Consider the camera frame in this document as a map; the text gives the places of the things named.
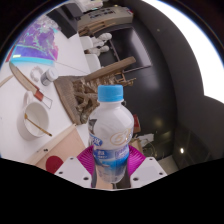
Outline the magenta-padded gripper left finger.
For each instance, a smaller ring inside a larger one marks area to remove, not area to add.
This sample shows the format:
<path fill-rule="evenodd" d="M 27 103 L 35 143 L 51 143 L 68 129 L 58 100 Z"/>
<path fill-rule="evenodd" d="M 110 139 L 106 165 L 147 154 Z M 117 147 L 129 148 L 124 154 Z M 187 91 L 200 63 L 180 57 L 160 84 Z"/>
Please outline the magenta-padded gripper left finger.
<path fill-rule="evenodd" d="M 95 188 L 97 177 L 93 147 L 84 149 L 77 157 L 68 157 L 55 174 L 85 188 Z"/>

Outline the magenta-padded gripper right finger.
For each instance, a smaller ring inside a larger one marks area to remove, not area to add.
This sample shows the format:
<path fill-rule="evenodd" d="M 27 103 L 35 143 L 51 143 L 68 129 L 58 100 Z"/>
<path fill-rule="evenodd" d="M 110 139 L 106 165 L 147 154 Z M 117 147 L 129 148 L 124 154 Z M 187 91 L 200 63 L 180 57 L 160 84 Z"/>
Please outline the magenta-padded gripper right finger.
<path fill-rule="evenodd" d="M 127 172 L 132 188 L 140 188 L 166 176 L 154 157 L 145 157 L 133 146 L 129 147 Z"/>

